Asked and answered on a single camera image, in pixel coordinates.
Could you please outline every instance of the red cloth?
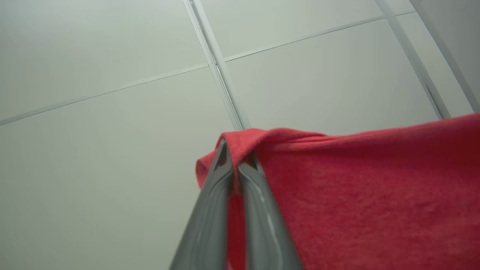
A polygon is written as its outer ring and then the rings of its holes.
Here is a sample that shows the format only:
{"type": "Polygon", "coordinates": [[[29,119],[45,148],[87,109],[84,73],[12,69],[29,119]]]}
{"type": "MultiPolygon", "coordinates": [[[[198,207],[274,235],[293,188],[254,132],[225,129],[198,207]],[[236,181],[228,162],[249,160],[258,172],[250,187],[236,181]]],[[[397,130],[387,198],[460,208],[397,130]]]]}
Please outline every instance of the red cloth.
{"type": "MultiPolygon", "coordinates": [[[[255,150],[305,269],[480,269],[480,114],[348,136],[222,137],[235,168],[255,150]]],[[[197,162],[200,186],[214,156],[197,162]]],[[[245,269],[244,218],[232,195],[235,270],[245,269]]]]}

